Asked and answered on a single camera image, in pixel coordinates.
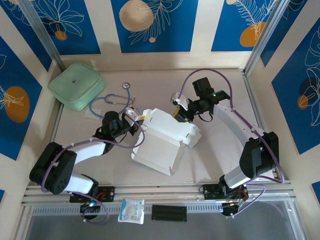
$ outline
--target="white cardboard box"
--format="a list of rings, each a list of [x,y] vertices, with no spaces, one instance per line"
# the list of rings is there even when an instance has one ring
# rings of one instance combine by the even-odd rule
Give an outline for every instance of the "white cardboard box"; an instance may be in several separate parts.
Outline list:
[[[177,122],[170,114],[155,108],[143,111],[145,139],[135,147],[133,160],[172,176],[178,169],[183,148],[192,148],[200,139],[200,129],[189,122]],[[137,144],[143,139],[140,133]]]

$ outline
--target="purple cable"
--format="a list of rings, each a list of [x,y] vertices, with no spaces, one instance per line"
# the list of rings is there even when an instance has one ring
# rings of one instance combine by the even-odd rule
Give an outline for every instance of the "purple cable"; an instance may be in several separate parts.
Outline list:
[[[250,129],[253,129],[253,133],[255,135],[257,135],[257,137],[260,139],[260,141],[265,145],[266,149],[268,150],[268,152],[270,153],[276,167],[278,168],[279,172],[280,172],[280,175],[281,175],[281,180],[276,180],[276,179],[273,179],[271,177],[268,177],[268,176],[257,176],[259,178],[264,178],[264,179],[268,179],[268,180],[271,180],[273,182],[276,182],[278,184],[284,184],[285,183],[285,175],[284,175],[284,172],[279,164],[279,161],[277,160],[277,157],[275,156],[274,152],[272,151],[271,147],[268,145],[268,143],[263,139],[263,137],[256,131],[254,130],[254,127],[239,113],[237,112],[237,110],[234,109],[234,103],[233,103],[233,91],[232,91],[232,86],[231,86],[231,83],[229,81],[229,79],[223,75],[221,72],[215,70],[215,69],[212,69],[212,68],[200,68],[200,69],[197,69],[193,72],[191,72],[187,77],[186,79],[184,80],[183,82],[183,85],[182,85],[182,88],[181,88],[181,91],[180,91],[180,94],[179,94],[179,97],[178,99],[181,98],[183,92],[184,92],[184,89],[185,89],[185,86],[186,86],[186,83],[188,81],[188,79],[195,73],[197,72],[200,72],[200,71],[211,71],[211,72],[214,72],[216,74],[219,74],[221,77],[223,77],[223,79],[226,81],[226,83],[228,84],[229,86],[229,91],[230,91],[230,107],[231,109],[233,110],[233,112],[250,128]],[[240,211],[238,211],[236,214],[233,215],[233,217],[235,217],[236,215],[238,215],[239,213],[241,213],[243,210],[247,209],[249,206],[251,206],[255,201],[257,201],[265,192],[266,192],[266,187],[263,186],[263,185],[260,185],[260,184],[248,184],[250,183],[251,181],[253,181],[255,178],[253,179],[250,179],[249,181],[247,181],[245,184],[247,184],[248,186],[260,186],[263,188],[263,191],[254,199],[252,200],[247,206],[245,206],[243,209],[241,209]]]
[[[78,143],[75,143],[75,144],[72,144],[72,145],[69,145],[67,147],[65,147],[64,149],[62,149],[56,156],[55,158],[52,160],[51,164],[49,165],[48,169],[46,170],[45,174],[44,174],[44,177],[43,177],[43,180],[41,182],[41,191],[43,193],[47,193],[49,191],[47,191],[45,189],[45,183],[47,181],[47,178],[48,178],[48,175],[51,171],[51,169],[53,168],[53,166],[55,165],[56,161],[59,159],[59,157],[67,150],[69,149],[72,149],[74,147],[78,147],[78,146],[81,146],[81,145],[84,145],[84,144],[89,144],[89,143],[109,143],[109,144],[113,144],[115,146],[118,146],[118,147],[121,147],[121,148],[124,148],[124,149],[133,149],[133,148],[137,148],[139,147],[141,144],[143,144],[143,142],[145,141],[145,131],[142,129],[142,127],[136,122],[134,121],[128,114],[124,113],[135,125],[138,126],[138,128],[140,128],[141,132],[142,132],[142,135],[143,135],[143,138],[142,138],[142,141],[137,144],[137,145],[134,145],[134,146],[123,146],[123,145],[120,145],[119,143],[116,143],[116,142],[113,142],[113,141],[109,141],[109,140],[102,140],[102,139],[92,139],[92,140],[85,140],[85,141],[81,141],[81,142],[78,142]],[[105,210],[106,210],[106,213],[107,213],[107,218],[106,220],[102,221],[102,222],[92,222],[92,221],[86,221],[87,223],[92,223],[92,224],[103,224],[103,223],[106,223],[108,218],[109,218],[109,212],[108,212],[108,209],[106,208],[106,206],[104,206],[102,204],[102,202],[98,201],[97,199],[87,195],[87,194],[84,194],[84,193],[80,193],[80,192],[75,192],[75,194],[79,194],[81,196],[84,196],[88,199],[91,199],[91,200],[94,200],[96,203],[98,203],[99,205],[101,205]]]

